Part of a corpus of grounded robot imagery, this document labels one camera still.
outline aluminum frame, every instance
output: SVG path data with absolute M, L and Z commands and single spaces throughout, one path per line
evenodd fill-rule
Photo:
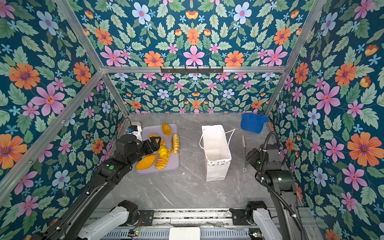
M 12 190 L 24 177 L 39 156 L 45 151 L 46 146 L 59 133 L 67 119 L 80 107 L 88 94 L 97 86 L 103 73 L 97 71 L 87 84 L 77 93 L 72 101 L 64 108 L 64 110 L 56 117 L 54 122 L 40 135 L 40 137 L 32 144 L 23 157 L 14 165 L 13 168 L 4 176 L 0 182 L 0 204 L 9 196 Z
M 295 46 L 292 49 L 291 54 L 288 57 L 287 65 L 286 65 L 286 71 L 283 73 L 283 75 L 280 77 L 275 90 L 272 93 L 272 96 L 269 100 L 268 106 L 264 112 L 264 114 L 268 117 L 271 113 L 271 110 L 273 106 L 275 105 L 277 99 L 279 98 L 280 92 L 284 87 L 285 81 L 288 79 L 289 75 L 292 72 L 293 65 L 297 61 L 297 58 L 299 57 L 299 54 L 301 52 L 301 49 L 304 47 L 305 42 L 307 41 L 307 38 L 316 22 L 317 17 L 321 13 L 321 10 L 324 7 L 324 4 L 327 2 L 327 0 L 315 0 L 315 2 L 312 5 L 312 8 L 310 12 L 308 13 L 308 17 L 305 20 L 303 24 L 303 28 L 301 30 L 301 34 L 297 38 L 297 41 L 295 43 Z

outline sliced mango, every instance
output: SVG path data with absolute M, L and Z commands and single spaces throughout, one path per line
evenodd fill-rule
M 161 126 L 161 128 L 163 129 L 163 133 L 167 136 L 170 136 L 172 134 L 172 130 L 170 129 L 170 126 L 166 123 L 163 123 L 163 125 Z
M 143 158 L 137 165 L 136 169 L 143 170 L 147 169 L 152 166 L 152 164 L 155 162 L 157 158 L 156 154 L 149 155 L 145 158 Z

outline yellow fruit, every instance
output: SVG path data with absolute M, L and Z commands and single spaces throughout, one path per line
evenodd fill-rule
M 156 158 L 157 158 L 156 154 L 152 154 L 152 155 L 149 155 L 149 156 L 143 158 L 143 160 L 141 160 L 136 165 L 136 169 L 143 170 L 143 169 L 149 168 L 155 162 Z
M 167 136 L 170 136 L 172 134 L 172 130 L 170 129 L 170 126 L 166 123 L 163 123 L 163 125 L 161 126 L 161 128 L 163 129 L 163 133 Z
M 179 136 L 177 134 L 174 134 L 172 137 L 172 152 L 179 152 Z

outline white paper bag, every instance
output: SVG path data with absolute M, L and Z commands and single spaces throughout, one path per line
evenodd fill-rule
M 229 142 L 235 129 L 225 132 L 222 125 L 201 126 L 200 147 L 204 150 L 206 181 L 224 180 L 231 163 Z M 229 140 L 226 133 L 232 132 Z

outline blue cap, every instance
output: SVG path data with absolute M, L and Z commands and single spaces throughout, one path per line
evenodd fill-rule
M 264 114 L 244 113 L 241 128 L 254 133 L 261 133 L 265 122 L 269 119 Z

